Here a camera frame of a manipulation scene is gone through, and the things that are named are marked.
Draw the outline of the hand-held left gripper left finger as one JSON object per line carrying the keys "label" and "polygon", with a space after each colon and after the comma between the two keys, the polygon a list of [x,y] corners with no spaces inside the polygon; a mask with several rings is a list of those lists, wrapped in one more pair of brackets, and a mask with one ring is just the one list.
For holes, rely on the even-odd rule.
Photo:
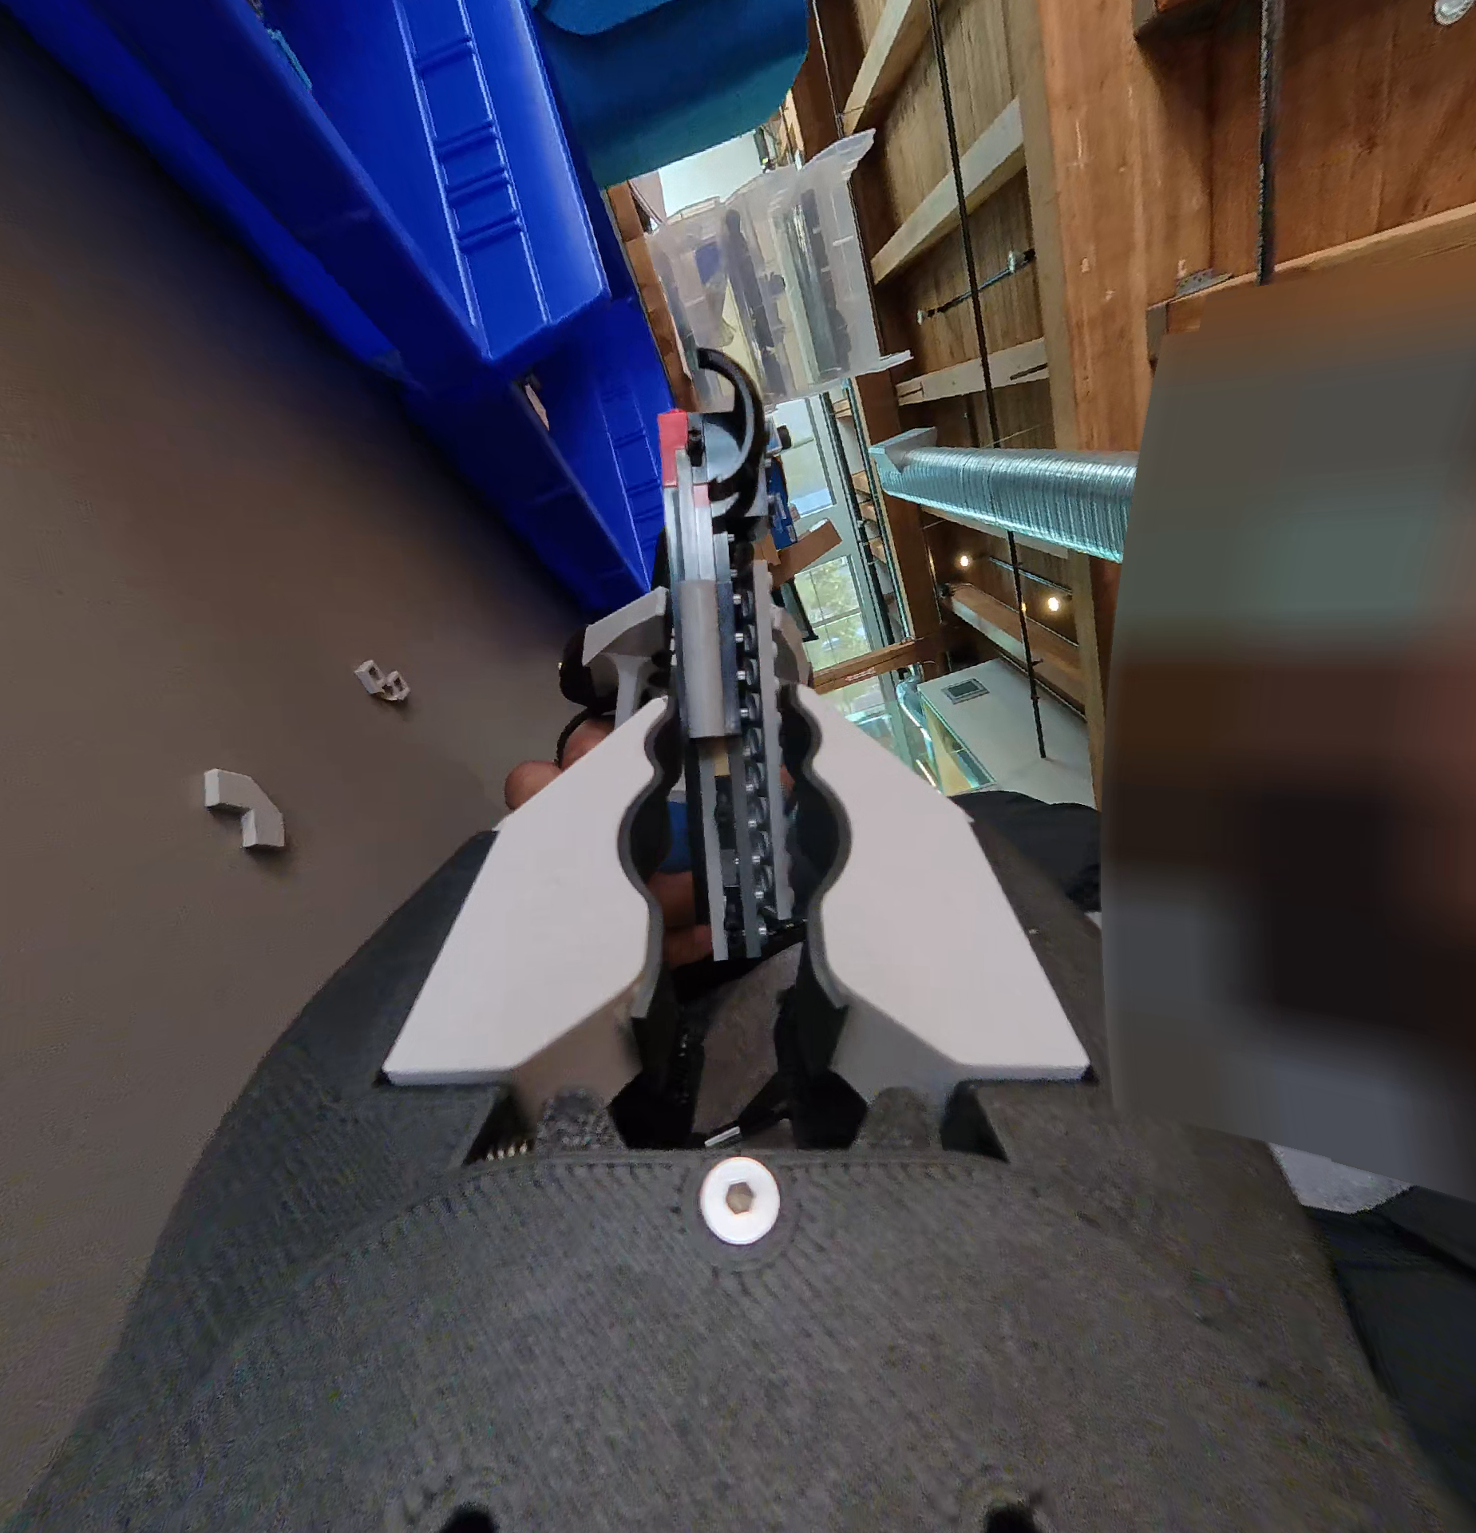
{"label": "hand-held left gripper left finger", "polygon": [[384,1062],[393,1087],[493,1083],[612,1097],[641,1071],[634,1018],[662,966],[632,820],[665,792],[674,723],[651,700],[511,811]]}

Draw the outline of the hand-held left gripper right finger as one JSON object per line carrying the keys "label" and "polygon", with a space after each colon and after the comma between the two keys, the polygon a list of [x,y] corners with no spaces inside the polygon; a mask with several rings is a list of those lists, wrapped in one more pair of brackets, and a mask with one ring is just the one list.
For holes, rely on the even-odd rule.
{"label": "hand-held left gripper right finger", "polygon": [[843,1010],[823,1068],[858,1097],[959,1083],[1078,1082],[1090,1059],[973,821],[816,693],[792,693],[795,786],[837,853],[806,915],[811,966]]}

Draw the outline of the black grey toy brick assembly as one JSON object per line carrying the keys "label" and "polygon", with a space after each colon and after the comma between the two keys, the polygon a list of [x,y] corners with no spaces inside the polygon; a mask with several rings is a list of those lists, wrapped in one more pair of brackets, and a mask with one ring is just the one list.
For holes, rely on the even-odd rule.
{"label": "black grey toy brick assembly", "polygon": [[748,375],[700,350],[697,366],[721,377],[723,412],[670,412],[658,421],[663,456],[670,596],[670,698],[683,741],[690,872],[718,962],[757,960],[792,929],[758,939],[749,876],[741,869],[739,581],[755,559],[774,575],[767,487],[769,422]]}

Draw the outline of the long grey studded brick plate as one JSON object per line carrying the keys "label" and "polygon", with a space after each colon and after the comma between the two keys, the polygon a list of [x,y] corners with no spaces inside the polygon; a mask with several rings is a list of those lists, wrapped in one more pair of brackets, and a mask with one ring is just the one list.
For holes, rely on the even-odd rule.
{"label": "long grey studded brick plate", "polygon": [[758,939],[767,939],[792,920],[788,867],[788,816],[781,756],[781,619],[769,567],[749,565],[739,581],[739,723],[741,723],[741,827],[746,853],[741,869],[749,876],[753,920]]}

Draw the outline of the grey corner brick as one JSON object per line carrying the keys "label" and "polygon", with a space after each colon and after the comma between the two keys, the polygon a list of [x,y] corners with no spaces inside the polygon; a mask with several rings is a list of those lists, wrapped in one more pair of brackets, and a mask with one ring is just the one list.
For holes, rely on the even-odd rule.
{"label": "grey corner brick", "polygon": [[254,853],[286,850],[284,818],[252,777],[208,769],[201,777],[201,802],[214,814],[235,818],[243,850]]}

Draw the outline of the blue plastic storage bin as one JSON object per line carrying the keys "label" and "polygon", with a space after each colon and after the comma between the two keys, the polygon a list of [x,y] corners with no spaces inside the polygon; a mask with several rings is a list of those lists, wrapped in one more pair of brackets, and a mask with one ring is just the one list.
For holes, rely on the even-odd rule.
{"label": "blue plastic storage bin", "polygon": [[523,384],[482,375],[407,412],[590,618],[651,584],[663,496],[656,421],[672,401],[639,301],[588,315]]}
{"label": "blue plastic storage bin", "polygon": [[4,4],[354,356],[512,380],[611,299],[526,4]]}

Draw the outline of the person's right hand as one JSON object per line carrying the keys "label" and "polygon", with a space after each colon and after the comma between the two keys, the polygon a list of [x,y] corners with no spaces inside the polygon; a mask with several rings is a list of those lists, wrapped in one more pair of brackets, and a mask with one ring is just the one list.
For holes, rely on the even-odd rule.
{"label": "person's right hand", "polygon": [[598,719],[577,725],[558,748],[554,760],[526,760],[518,763],[503,779],[502,804],[512,814],[532,797],[556,781],[577,760],[593,751],[609,735],[609,727]]}

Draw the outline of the clear plastic container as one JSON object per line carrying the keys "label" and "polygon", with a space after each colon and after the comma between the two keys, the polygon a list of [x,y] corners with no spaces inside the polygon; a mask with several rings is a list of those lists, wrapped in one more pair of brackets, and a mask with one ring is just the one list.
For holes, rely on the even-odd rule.
{"label": "clear plastic container", "polygon": [[909,361],[880,349],[848,196],[872,138],[867,129],[839,139],[651,231],[649,259],[699,412],[734,401],[721,377],[697,366],[700,350],[742,368],[769,410]]}

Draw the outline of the person's grey shirt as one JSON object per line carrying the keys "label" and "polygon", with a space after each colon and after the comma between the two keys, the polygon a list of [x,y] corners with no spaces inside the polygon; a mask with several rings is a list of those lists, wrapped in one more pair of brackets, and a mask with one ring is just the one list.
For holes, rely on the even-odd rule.
{"label": "person's grey shirt", "polygon": [[1377,1173],[1268,1143],[1287,1187],[1301,1208],[1322,1213],[1359,1215],[1377,1210],[1408,1192],[1410,1184]]}

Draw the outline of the teal plastic container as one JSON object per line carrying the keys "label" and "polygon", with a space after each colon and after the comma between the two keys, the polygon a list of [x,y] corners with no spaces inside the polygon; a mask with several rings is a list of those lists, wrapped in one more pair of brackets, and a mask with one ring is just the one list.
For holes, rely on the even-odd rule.
{"label": "teal plastic container", "polygon": [[593,183],[609,189],[764,125],[797,78],[806,2],[532,2]]}

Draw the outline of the person's black jacket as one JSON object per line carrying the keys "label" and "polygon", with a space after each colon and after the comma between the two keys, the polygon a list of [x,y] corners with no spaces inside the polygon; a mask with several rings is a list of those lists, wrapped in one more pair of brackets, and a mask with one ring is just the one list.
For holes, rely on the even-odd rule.
{"label": "person's black jacket", "polygon": [[1410,1189],[1307,1217],[1379,1386],[1476,1521],[1476,1203]]}

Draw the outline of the silver ventilation duct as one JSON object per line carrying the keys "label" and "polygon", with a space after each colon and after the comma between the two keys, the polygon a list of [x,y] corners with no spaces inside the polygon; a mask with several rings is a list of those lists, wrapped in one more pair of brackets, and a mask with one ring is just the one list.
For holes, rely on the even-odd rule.
{"label": "silver ventilation duct", "polygon": [[971,530],[1120,563],[1133,452],[950,449],[915,429],[869,449],[887,496]]}

